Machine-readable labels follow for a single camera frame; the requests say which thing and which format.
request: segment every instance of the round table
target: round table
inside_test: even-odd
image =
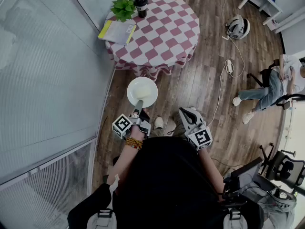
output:
[[[116,17],[110,12],[107,20]],[[170,75],[173,66],[183,67],[200,34],[199,19],[183,0],[148,0],[147,16],[140,18],[135,11],[126,23],[137,25],[129,44],[106,42],[107,52],[117,70],[132,69],[153,81],[160,71]]]

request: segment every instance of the green leaves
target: green leaves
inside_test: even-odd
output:
[[[116,0],[113,1],[113,8],[111,11],[115,14],[117,20],[125,22],[130,20],[135,11],[133,0]]]

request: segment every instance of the black cup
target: black cup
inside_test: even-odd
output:
[[[139,17],[140,18],[145,18],[147,15],[147,4],[148,4],[148,0],[135,0],[133,2],[133,4],[135,5],[135,7],[137,8],[137,11],[139,13]]]

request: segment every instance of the office chair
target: office chair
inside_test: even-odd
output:
[[[268,157],[266,156],[266,153],[261,145],[259,146],[259,148],[262,150],[264,155],[264,162],[262,164],[264,165],[264,167],[261,172],[261,175],[263,174],[266,166],[268,166],[265,175],[268,180],[282,181],[293,189],[292,194],[298,192],[305,196],[305,190],[303,188],[300,188],[300,185],[302,184],[305,178],[305,161],[291,159],[289,156],[285,155],[284,152],[286,151],[284,150],[277,151],[273,159],[270,160],[270,156],[274,146],[272,147],[272,150]]]
[[[247,78],[252,77],[260,85],[260,87],[269,87],[269,77],[270,77],[272,68],[275,66],[278,66],[278,65],[280,65],[280,61],[278,59],[276,59],[276,60],[274,60],[274,63],[268,67],[268,69],[264,69],[264,70],[260,71],[263,82],[261,82],[259,79],[257,79],[252,73],[247,74]],[[305,95],[303,95],[303,94],[284,95],[284,96],[280,97],[278,100],[276,100],[271,106],[273,106],[273,105],[280,106],[284,110],[286,110],[290,107],[290,101],[287,101],[290,98],[292,98],[292,100],[305,101]],[[284,104],[280,104],[280,102],[283,100],[285,100],[286,102]]]

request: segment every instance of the white bowl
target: white bowl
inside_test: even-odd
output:
[[[150,94],[144,97],[143,100],[143,108],[151,106],[158,97],[158,88],[153,80],[147,77],[138,77],[132,80],[127,87],[127,98],[132,105],[136,105],[138,103],[139,98],[136,97],[135,91],[141,87],[148,87],[150,89]]]

